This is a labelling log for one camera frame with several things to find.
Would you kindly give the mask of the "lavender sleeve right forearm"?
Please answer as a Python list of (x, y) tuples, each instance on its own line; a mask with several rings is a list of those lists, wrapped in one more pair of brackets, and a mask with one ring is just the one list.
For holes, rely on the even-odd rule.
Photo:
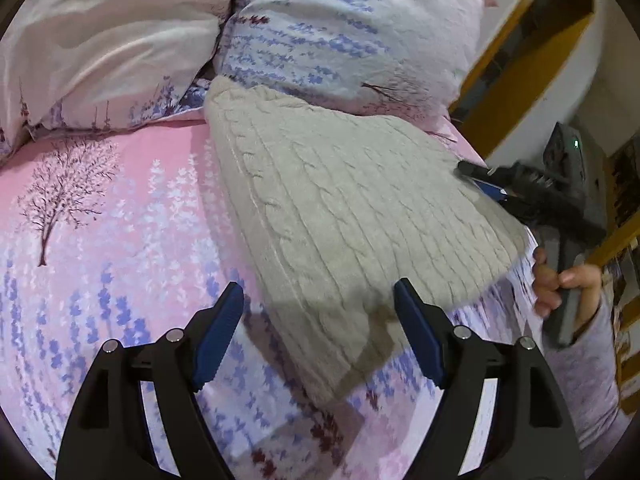
[(555, 349), (544, 340), (544, 356), (564, 396), (582, 453), (585, 476), (611, 455), (631, 423), (620, 408), (610, 308), (595, 287), (580, 292), (588, 321), (572, 344)]

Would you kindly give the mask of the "person's right hand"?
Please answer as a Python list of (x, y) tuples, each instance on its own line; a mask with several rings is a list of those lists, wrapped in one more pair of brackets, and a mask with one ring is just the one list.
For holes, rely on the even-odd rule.
[(577, 337), (591, 323), (600, 309), (602, 271), (598, 266), (583, 263), (563, 272), (548, 266), (544, 248), (534, 251), (533, 291), (536, 296), (534, 309), (541, 318), (548, 316), (562, 304), (561, 292), (578, 290), (579, 306), (575, 314), (574, 336)]

